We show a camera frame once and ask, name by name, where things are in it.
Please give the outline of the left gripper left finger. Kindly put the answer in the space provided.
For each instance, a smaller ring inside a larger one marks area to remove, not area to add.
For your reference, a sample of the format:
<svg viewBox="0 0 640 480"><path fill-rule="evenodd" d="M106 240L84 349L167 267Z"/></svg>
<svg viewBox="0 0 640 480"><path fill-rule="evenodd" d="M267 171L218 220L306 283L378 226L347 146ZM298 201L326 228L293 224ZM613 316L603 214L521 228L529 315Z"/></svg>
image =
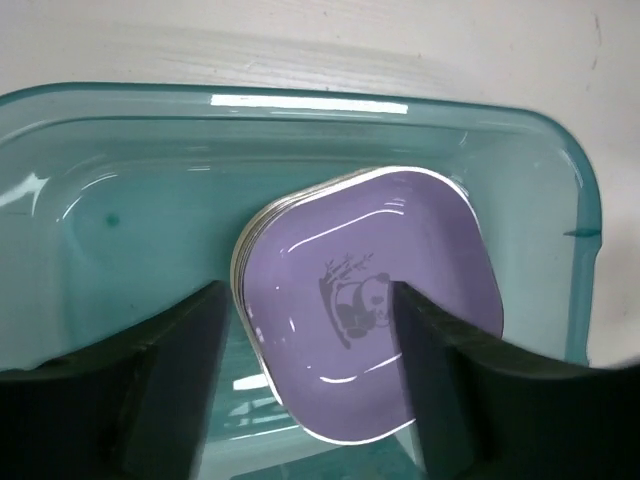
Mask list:
<svg viewBox="0 0 640 480"><path fill-rule="evenodd" d="M214 281L94 344L1 374L5 479L191 479L229 324Z"/></svg>

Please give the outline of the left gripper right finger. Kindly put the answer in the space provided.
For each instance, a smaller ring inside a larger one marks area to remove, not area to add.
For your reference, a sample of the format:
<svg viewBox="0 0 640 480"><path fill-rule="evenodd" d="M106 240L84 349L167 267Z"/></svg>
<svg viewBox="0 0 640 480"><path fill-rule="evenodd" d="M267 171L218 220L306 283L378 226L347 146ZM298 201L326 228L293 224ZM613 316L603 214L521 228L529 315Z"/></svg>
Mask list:
<svg viewBox="0 0 640 480"><path fill-rule="evenodd" d="M639 367L591 368L499 339L393 287L404 391L431 479L635 479Z"/></svg>

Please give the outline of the purple plate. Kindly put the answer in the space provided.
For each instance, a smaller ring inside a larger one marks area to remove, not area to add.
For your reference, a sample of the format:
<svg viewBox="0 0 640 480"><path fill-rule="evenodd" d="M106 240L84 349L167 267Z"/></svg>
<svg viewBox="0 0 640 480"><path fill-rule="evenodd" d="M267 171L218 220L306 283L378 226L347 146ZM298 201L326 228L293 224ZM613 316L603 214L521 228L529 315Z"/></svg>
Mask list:
<svg viewBox="0 0 640 480"><path fill-rule="evenodd" d="M254 243L244 299L282 406L340 446L410 425L392 290L407 282L501 335L504 309L466 192L419 167L311 198Z"/></svg>

